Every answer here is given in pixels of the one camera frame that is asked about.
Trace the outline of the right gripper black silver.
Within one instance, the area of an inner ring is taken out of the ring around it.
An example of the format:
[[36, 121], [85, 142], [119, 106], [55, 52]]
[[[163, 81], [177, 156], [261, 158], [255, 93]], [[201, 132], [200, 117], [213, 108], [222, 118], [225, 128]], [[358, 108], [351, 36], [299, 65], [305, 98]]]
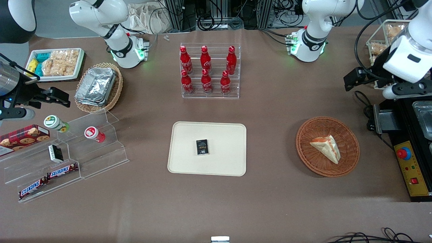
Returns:
[[[30, 80], [28, 77], [2, 61], [0, 69], [1, 107], [12, 108], [17, 105], [24, 105], [40, 109], [42, 103], [59, 104], [66, 108], [71, 106], [68, 93], [56, 87], [41, 90], [34, 83], [27, 85], [26, 82]], [[34, 98], [39, 91], [45, 99]]]

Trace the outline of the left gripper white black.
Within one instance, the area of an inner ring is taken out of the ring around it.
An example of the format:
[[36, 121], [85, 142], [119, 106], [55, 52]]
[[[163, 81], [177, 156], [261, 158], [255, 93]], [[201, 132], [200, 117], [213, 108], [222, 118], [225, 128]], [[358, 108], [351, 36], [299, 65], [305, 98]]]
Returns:
[[393, 83], [392, 89], [403, 85], [415, 89], [427, 89], [424, 76], [431, 69], [431, 35], [399, 34], [393, 43], [377, 55], [373, 65], [356, 67], [344, 76], [344, 88], [349, 92], [354, 87], [377, 82], [379, 88]]

